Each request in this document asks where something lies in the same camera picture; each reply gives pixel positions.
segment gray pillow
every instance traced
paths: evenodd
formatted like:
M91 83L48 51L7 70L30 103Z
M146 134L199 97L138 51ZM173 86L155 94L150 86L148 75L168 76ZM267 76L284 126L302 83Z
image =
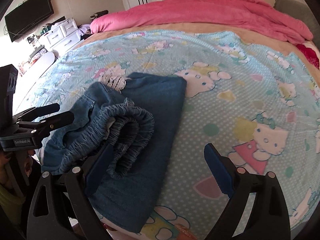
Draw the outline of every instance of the gray pillow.
M307 5L295 0L276 0L274 8L304 22L313 34L314 44L320 48L320 25Z

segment blue gripper pad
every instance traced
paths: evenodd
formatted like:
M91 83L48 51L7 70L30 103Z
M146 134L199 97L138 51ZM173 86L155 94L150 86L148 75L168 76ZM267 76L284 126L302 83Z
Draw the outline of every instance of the blue gripper pad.
M207 162L212 175L216 179L221 192L227 194L228 197L231 198L234 194L232 177L220 158L219 152L209 144L204 147L204 159Z
M114 158L113 146L109 143L106 143L100 149L99 153L101 153L100 156L96 159L90 171L85 176L84 194L87 197L97 191L102 177L106 174L106 170Z

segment beige blanket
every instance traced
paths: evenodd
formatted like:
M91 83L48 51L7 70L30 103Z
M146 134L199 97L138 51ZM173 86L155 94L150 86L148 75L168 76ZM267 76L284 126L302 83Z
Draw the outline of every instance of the beige blanket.
M317 70L312 64L308 62L306 57L303 55L303 53L300 50L297 49L296 46L285 41L278 41L278 40L266 37L262 34L259 34L253 31L249 31L249 30L245 30L237 27L231 27L227 25L211 24L211 23L171 23L171 24L133 27L133 28L123 29L119 31L96 33L92 35L90 38L86 39L78 47L84 46L94 41L104 40L106 38L130 33L130 32L150 31L150 30L157 30L157 29L184 31L188 33L215 33L215 32L222 32L222 31L232 31L238 34L241 37L241 39L247 43L265 45L274 50L281 52L286 56L290 52L294 52L302 60L302 62L307 66L308 70L310 71L310 74L313 76L316 82L320 85L320 71Z

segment person's hand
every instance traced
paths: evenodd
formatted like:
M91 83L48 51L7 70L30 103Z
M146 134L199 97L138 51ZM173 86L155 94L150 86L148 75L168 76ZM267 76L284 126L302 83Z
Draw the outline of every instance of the person's hand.
M13 153L10 153L10 152L8 153L3 151L0 152L0 184L2 184L8 189L12 188L12 183L9 180L8 174L4 166L10 161L12 154ZM24 162L25 173L27 176L29 176L32 172L33 160L30 156L33 156L35 154L36 152L34 150L28 150L28 156Z

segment lace trim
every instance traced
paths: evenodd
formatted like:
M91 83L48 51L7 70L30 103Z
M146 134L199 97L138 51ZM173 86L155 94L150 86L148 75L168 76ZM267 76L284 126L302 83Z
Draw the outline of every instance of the lace trim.
M126 78L123 76L114 76L112 74L105 74L99 77L99 82L121 93L121 90L124 89L126 85Z

